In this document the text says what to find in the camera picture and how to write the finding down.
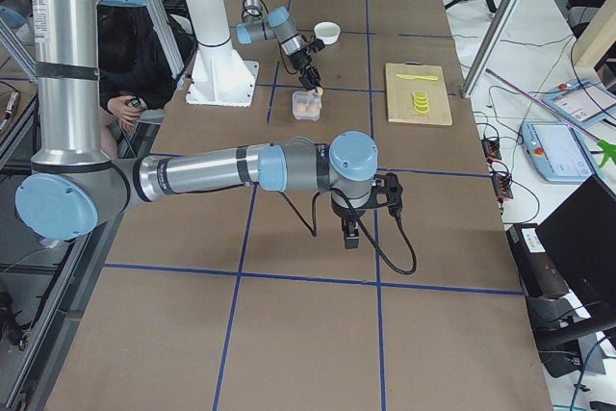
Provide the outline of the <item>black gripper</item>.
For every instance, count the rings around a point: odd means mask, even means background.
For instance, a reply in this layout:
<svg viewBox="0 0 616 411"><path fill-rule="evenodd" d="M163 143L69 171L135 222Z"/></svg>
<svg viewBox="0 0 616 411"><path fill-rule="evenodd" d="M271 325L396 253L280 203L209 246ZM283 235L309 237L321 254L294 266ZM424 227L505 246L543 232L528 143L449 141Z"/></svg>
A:
<svg viewBox="0 0 616 411"><path fill-rule="evenodd" d="M310 48L302 47L288 56L295 71L299 72L299 82L306 89L321 87L319 71L312 65Z"/></svg>
<svg viewBox="0 0 616 411"><path fill-rule="evenodd" d="M355 249L360 241L360 231L356 220L366 211L374 208L374 194L367 193L360 198L349 198L339 189L333 189L331 207L333 212L342 219L345 249Z"/></svg>

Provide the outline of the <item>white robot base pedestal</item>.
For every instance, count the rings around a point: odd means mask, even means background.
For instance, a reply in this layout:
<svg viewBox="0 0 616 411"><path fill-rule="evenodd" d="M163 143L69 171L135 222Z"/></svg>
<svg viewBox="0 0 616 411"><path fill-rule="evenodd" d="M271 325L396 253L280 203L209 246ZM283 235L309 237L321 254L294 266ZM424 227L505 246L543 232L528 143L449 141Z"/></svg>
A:
<svg viewBox="0 0 616 411"><path fill-rule="evenodd" d="M244 61L233 47L224 0L186 0L186 3L197 42L187 102L250 106L258 64Z"/></svg>

